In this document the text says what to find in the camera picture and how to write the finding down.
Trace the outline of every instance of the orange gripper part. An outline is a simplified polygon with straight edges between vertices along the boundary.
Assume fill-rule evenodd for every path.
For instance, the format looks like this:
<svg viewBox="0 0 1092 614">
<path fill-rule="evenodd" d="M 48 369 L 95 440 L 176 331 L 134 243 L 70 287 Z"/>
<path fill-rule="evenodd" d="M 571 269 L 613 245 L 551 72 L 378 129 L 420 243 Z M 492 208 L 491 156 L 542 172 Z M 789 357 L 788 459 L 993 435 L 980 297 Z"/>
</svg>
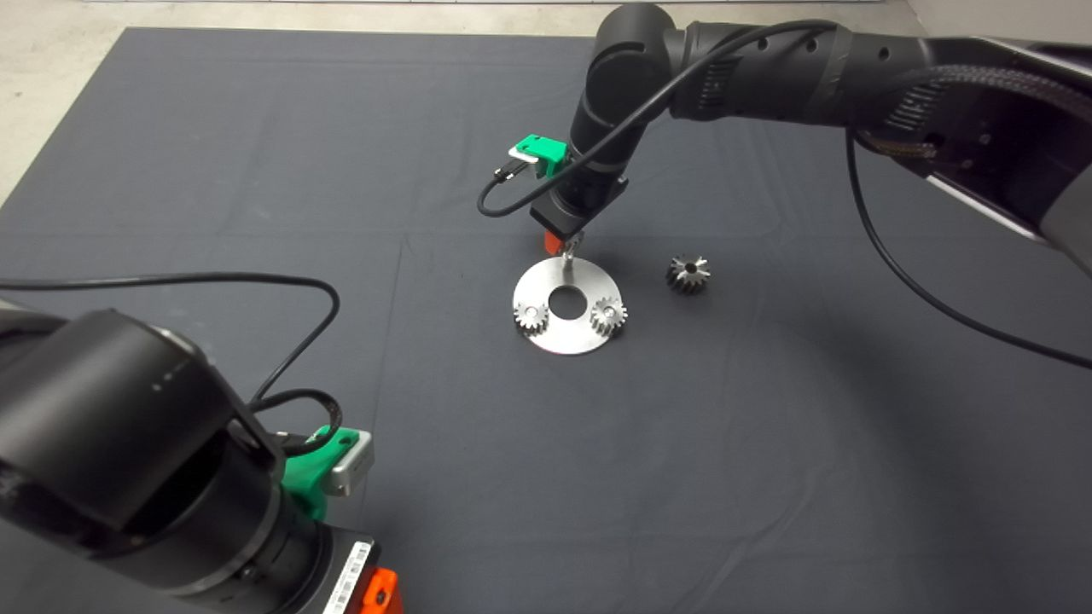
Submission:
<svg viewBox="0 0 1092 614">
<path fill-rule="evenodd" d="M 546 236 L 544 237 L 543 245 L 544 247 L 546 247 L 546 253 L 549 253 L 550 256 L 557 256 L 558 253 L 561 253 L 561 248 L 565 247 L 565 241 L 555 237 L 554 233 L 546 231 Z"/>
<path fill-rule="evenodd" d="M 360 614 L 403 614 L 397 574 L 382 567 L 376 569 L 364 591 Z"/>
</svg>

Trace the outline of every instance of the stainless steel disc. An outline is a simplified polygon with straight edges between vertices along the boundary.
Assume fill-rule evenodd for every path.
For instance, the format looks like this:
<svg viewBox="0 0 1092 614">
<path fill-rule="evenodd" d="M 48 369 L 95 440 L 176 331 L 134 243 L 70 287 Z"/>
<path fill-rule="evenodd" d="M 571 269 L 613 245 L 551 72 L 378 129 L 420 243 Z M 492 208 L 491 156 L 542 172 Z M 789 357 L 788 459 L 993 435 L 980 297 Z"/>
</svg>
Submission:
<svg viewBox="0 0 1092 614">
<path fill-rule="evenodd" d="M 606 343 L 610 335 L 601 334 L 591 321 L 592 307 L 603 298 L 621 300 L 618 285 L 606 271 L 581 258 L 547 258 L 527 269 L 512 293 L 512 309 L 520 305 L 549 305 L 555 290 L 571 286 L 584 295 L 586 307 L 577 319 L 567 320 L 549 312 L 543 330 L 527 339 L 535 345 L 555 354 L 584 354 Z"/>
</svg>

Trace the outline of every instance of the gear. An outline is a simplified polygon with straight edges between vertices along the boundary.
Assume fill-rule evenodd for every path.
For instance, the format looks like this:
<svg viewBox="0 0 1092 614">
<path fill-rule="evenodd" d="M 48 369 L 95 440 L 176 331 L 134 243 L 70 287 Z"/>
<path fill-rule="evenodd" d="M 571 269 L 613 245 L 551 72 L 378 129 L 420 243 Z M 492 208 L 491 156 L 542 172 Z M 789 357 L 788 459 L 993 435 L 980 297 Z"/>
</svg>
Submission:
<svg viewBox="0 0 1092 614">
<path fill-rule="evenodd" d="M 672 263 L 667 268 L 667 285 L 682 294 L 701 292 L 711 276 L 709 260 L 701 256 L 672 258 Z"/>
<path fill-rule="evenodd" d="M 626 311 L 626 307 L 621 304 L 621 300 L 614 297 L 601 298 L 592 306 L 592 327 L 595 329 L 595 332 L 604 336 L 610 336 L 621 329 L 628 316 L 629 314 Z"/>
<path fill-rule="evenodd" d="M 524 305 L 520 303 L 512 310 L 515 327 L 520 332 L 531 336 L 541 333 L 549 321 L 549 308 L 545 305 Z"/>
</svg>

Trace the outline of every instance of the gray tablecloth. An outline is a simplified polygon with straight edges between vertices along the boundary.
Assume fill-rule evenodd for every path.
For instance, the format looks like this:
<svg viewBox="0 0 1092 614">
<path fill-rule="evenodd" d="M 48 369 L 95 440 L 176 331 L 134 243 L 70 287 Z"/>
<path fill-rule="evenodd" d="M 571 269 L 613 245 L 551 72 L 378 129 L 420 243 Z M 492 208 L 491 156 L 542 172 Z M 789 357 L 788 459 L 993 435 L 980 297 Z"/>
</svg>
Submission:
<svg viewBox="0 0 1092 614">
<path fill-rule="evenodd" d="M 557 357 L 513 332 L 541 232 L 473 199 L 522 135 L 566 137 L 590 48 L 130 29 L 0 210 L 2 275 L 336 284 L 342 317 L 283 386 L 375 432 L 367 497 L 331 520 L 377 536 L 414 613 L 1090 611 L 1092 377 L 905 290 L 860 231 L 838 131 L 657 121 L 581 248 L 627 333 Z M 1076 267 L 889 161 L 863 174 L 926 286 L 1092 353 Z M 680 252 L 711 260 L 704 295 L 664 285 Z M 15 297 L 174 328 L 244 394 L 324 308 L 257 286 Z M 191 611 L 5 524 L 0 565 L 3 612 Z"/>
</svg>

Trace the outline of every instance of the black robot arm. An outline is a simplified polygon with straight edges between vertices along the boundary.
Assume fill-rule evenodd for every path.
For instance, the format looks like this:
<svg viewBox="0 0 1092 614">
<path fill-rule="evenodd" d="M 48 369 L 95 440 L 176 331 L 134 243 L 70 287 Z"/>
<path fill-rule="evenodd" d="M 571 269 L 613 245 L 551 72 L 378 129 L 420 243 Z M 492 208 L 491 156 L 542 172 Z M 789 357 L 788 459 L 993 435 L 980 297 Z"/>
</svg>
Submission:
<svg viewBox="0 0 1092 614">
<path fill-rule="evenodd" d="M 226 614 L 359 611 L 378 545 L 306 513 L 284 472 L 183 336 L 0 302 L 0 519 Z"/>
<path fill-rule="evenodd" d="M 675 28 L 652 4 L 600 27 L 570 132 L 590 151 L 688 67 L 758 26 Z M 858 142 L 1092 272 L 1092 48 L 987 38 L 856 34 L 807 22 L 758 37 L 686 78 L 587 164 L 532 202 L 549 232 L 575 235 L 626 188 L 661 113 L 748 117 L 855 131 Z"/>
</svg>

